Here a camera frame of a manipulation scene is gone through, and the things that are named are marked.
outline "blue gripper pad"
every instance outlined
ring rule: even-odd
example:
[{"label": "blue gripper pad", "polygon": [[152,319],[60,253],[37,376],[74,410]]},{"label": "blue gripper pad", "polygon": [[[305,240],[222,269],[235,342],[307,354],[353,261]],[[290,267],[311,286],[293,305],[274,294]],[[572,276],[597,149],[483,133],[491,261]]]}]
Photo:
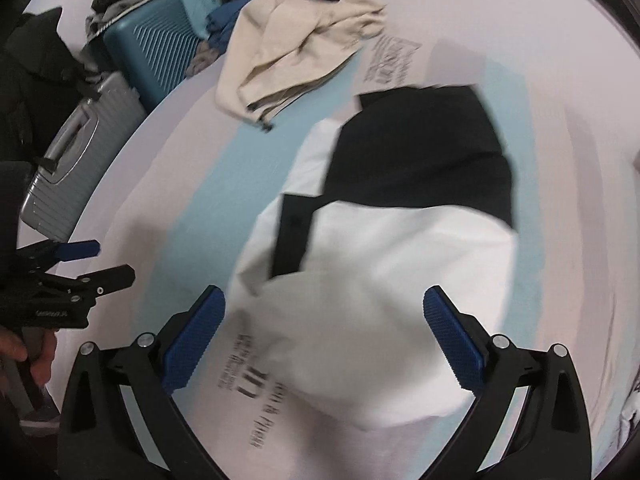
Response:
[{"label": "blue gripper pad", "polygon": [[484,389],[484,359],[439,291],[431,287],[422,300],[424,319],[444,352],[460,387],[478,396]]},{"label": "blue gripper pad", "polygon": [[71,262],[73,260],[84,260],[92,258],[100,253],[100,242],[97,240],[86,240],[84,242],[72,242],[60,244],[56,247],[56,258],[61,262]]},{"label": "blue gripper pad", "polygon": [[162,388],[167,395],[184,388],[225,317],[225,295],[210,286],[198,298],[190,320],[169,346],[162,360]]}]

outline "bed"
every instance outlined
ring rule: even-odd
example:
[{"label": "bed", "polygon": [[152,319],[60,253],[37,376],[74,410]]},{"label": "bed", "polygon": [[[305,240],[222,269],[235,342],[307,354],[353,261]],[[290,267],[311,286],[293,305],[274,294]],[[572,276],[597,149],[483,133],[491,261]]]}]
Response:
[{"label": "bed", "polygon": [[[495,122],[513,165],[519,238],[503,332],[521,348],[562,342],[570,349],[598,471],[617,442],[620,412],[640,364],[631,164],[638,149],[640,59],[588,0],[388,1],[395,34],[418,29],[431,38],[422,84],[476,85]],[[149,116],[108,170],[72,237],[100,240],[102,253],[59,268],[78,275],[128,263],[136,283],[103,298],[88,329],[61,335],[50,384],[56,402],[62,402],[82,342],[126,345],[141,332],[156,332],[210,283],[227,286],[256,217],[281,189],[310,129],[324,118],[343,121],[355,113],[366,56],[358,54],[286,108],[268,134],[216,109],[223,58],[178,86]],[[362,432],[316,412],[273,381],[263,381],[255,398],[226,389],[221,377],[228,362],[249,354],[241,327],[224,324],[190,385],[174,395],[201,443],[235,479],[417,478],[466,410]],[[253,446],[264,400],[272,395],[284,400],[263,445]],[[522,397],[484,465],[499,459],[518,402]],[[135,411],[134,417],[145,451],[161,463]]]}]

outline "blue suitcase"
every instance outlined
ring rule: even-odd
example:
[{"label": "blue suitcase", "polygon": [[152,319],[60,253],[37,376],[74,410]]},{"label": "blue suitcase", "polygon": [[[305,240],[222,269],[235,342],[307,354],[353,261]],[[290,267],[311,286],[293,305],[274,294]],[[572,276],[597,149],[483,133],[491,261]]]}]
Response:
[{"label": "blue suitcase", "polygon": [[110,25],[102,40],[146,111],[184,79],[200,41],[181,0],[151,0]]}]

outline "suitcase handle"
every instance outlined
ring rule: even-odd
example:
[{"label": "suitcase handle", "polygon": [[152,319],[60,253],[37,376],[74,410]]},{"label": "suitcase handle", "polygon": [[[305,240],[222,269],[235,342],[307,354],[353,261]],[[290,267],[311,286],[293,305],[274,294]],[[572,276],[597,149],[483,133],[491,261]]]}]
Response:
[{"label": "suitcase handle", "polygon": [[79,105],[58,131],[47,153],[45,153],[45,158],[50,158],[54,162],[58,162],[89,120],[91,120],[91,117],[88,110],[86,110],[82,104]]}]

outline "blue textured pad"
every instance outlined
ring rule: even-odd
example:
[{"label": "blue textured pad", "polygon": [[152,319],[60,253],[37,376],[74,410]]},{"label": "blue textured pad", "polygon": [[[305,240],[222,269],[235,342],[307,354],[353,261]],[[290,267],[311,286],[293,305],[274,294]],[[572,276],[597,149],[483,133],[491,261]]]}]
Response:
[{"label": "blue textured pad", "polygon": [[167,395],[184,388],[225,317],[225,295],[215,287],[164,354],[162,387]]},{"label": "blue textured pad", "polygon": [[444,352],[460,387],[476,396],[484,389],[484,359],[446,300],[435,288],[424,293],[424,319]]},{"label": "blue textured pad", "polygon": [[103,41],[151,112],[184,79],[200,40],[181,0],[151,0],[107,28]]},{"label": "blue textured pad", "polygon": [[84,260],[92,258],[100,253],[100,243],[97,240],[86,240],[84,242],[72,242],[60,244],[56,247],[56,258],[61,262],[72,262],[73,260]]}]

